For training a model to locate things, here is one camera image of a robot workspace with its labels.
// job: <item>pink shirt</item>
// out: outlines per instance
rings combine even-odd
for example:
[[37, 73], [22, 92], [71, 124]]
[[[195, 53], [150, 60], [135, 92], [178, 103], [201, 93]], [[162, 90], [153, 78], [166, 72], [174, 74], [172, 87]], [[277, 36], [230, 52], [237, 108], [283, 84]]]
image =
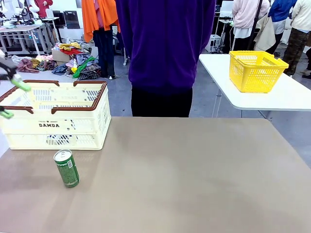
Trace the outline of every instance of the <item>pink shirt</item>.
[[[232, 7], [234, 26], [237, 28], [251, 28], [254, 24], [258, 3], [259, 0], [234, 0]], [[268, 13], [269, 7], [269, 1], [263, 0], [259, 18]]]
[[99, 4], [98, 4], [98, 0], [94, 0], [94, 5], [95, 5], [95, 11], [96, 11], [96, 15], [97, 15], [97, 21], [98, 21], [98, 25], [100, 28], [104, 27], [104, 23], [103, 23], [103, 19], [101, 16], [101, 12], [99, 11]]

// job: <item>pink hoodie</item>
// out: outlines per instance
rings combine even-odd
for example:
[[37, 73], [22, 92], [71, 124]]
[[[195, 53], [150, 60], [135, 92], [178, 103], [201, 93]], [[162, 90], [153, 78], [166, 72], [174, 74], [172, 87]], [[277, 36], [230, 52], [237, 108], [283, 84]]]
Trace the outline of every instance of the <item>pink hoodie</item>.
[[[254, 24], [259, 0], [234, 0], [232, 7], [232, 16], [234, 26], [237, 28], [251, 28]], [[259, 18], [268, 13], [270, 3], [268, 0], [262, 0]]]

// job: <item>camouflage pants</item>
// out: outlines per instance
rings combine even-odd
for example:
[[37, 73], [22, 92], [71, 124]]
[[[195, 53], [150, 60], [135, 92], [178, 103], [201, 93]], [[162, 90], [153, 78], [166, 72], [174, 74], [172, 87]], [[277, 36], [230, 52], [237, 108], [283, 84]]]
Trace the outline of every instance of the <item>camouflage pants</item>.
[[292, 28], [291, 35], [288, 41], [287, 49], [285, 50], [283, 61], [289, 64], [288, 69], [284, 70], [287, 75], [294, 75], [303, 49], [307, 43], [310, 33], [304, 33], [300, 30]]

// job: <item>barcode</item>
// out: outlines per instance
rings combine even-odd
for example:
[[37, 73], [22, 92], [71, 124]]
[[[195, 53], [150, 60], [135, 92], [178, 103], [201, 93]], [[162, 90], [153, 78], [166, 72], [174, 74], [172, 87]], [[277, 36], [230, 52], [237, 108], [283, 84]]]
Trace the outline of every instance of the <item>barcode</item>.
[[71, 159], [67, 162], [67, 165], [68, 165], [69, 168], [72, 168], [72, 161], [71, 161]]

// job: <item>yellow plastic basket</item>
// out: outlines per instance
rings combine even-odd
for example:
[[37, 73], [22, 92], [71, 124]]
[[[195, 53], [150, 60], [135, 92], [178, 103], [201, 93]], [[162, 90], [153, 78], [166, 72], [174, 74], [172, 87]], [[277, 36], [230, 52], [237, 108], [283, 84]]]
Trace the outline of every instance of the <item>yellow plastic basket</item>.
[[268, 93], [288, 68], [264, 51], [231, 51], [229, 76], [241, 92]]

